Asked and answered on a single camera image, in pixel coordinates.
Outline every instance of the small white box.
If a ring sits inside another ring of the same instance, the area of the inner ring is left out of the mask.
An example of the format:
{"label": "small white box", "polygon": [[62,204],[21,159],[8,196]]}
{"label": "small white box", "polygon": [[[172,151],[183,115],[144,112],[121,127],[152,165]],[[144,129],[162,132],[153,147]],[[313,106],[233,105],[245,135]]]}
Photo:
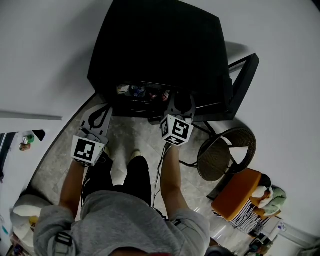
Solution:
{"label": "small white box", "polygon": [[72,139],[71,157],[82,163],[95,166],[104,149],[105,144],[74,135]]}
{"label": "small white box", "polygon": [[161,121],[162,139],[176,146],[186,144],[193,129],[190,123],[169,114]]}

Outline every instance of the shoe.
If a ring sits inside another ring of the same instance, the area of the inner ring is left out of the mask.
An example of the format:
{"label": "shoe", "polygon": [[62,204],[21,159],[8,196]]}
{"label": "shoe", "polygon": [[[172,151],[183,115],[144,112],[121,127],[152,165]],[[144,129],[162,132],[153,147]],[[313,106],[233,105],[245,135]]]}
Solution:
{"label": "shoe", "polygon": [[106,153],[108,155],[108,157],[110,158],[110,151],[109,148],[107,146],[104,146],[104,153]]}
{"label": "shoe", "polygon": [[132,155],[131,155],[131,158],[130,158],[130,161],[136,157],[140,157],[142,156],[141,152],[139,149],[135,149],[133,152],[132,152]]}

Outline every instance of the black pants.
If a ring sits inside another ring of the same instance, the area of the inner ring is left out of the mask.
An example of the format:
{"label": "black pants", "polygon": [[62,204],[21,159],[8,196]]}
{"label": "black pants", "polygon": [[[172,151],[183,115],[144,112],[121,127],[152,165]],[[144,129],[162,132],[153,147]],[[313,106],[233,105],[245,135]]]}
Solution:
{"label": "black pants", "polygon": [[149,167],[143,156],[137,156],[132,159],[127,166],[127,175],[123,185],[114,186],[111,179],[111,169],[113,161],[106,153],[102,153],[105,162],[97,162],[95,166],[88,169],[86,178],[82,185],[82,198],[86,200],[87,196],[97,191],[116,191],[126,193],[145,201],[151,205],[151,183]]}

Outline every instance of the person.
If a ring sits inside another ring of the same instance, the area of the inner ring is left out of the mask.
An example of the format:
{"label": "person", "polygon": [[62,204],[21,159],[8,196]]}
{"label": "person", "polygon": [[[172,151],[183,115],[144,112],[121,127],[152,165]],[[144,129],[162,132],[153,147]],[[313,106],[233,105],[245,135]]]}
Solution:
{"label": "person", "polygon": [[[73,161],[59,206],[42,209],[34,230],[37,255],[204,256],[210,243],[208,220],[189,209],[181,192],[179,149],[165,154],[160,188],[168,219],[151,207],[149,167],[133,152],[123,185],[113,185],[113,161],[105,150],[94,167]],[[81,220],[75,221],[81,194]]]}

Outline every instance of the tiled floor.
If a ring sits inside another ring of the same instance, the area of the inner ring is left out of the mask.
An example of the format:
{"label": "tiled floor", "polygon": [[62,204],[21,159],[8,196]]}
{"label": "tiled floor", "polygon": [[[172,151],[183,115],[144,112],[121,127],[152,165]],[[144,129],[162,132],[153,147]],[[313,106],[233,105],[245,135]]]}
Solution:
{"label": "tiled floor", "polygon": [[[99,96],[95,96],[71,121],[52,146],[31,182],[31,186],[44,194],[53,204],[59,202],[61,189],[72,161],[70,157],[72,138],[77,133],[81,117],[86,110],[99,103],[102,103],[102,100]],[[161,140],[159,126],[150,125],[148,120],[143,118],[113,116],[107,138],[109,140],[107,146],[110,149],[110,157],[113,159],[111,171],[113,184],[118,185],[124,182],[130,155],[134,149],[140,149],[149,165],[152,192],[154,192],[157,167],[165,145]],[[207,139],[208,135],[206,133],[195,128],[190,141],[180,147],[180,160],[187,163],[196,162],[199,148]],[[226,221],[213,216],[210,206],[211,201],[206,198],[218,182],[203,180],[196,168],[186,167],[182,164],[180,167],[182,194],[192,210],[210,219],[211,236],[215,236],[215,239],[221,244],[225,244],[228,238],[237,236],[237,230],[234,230]],[[156,197],[155,207],[166,215],[166,209],[160,194]]]}

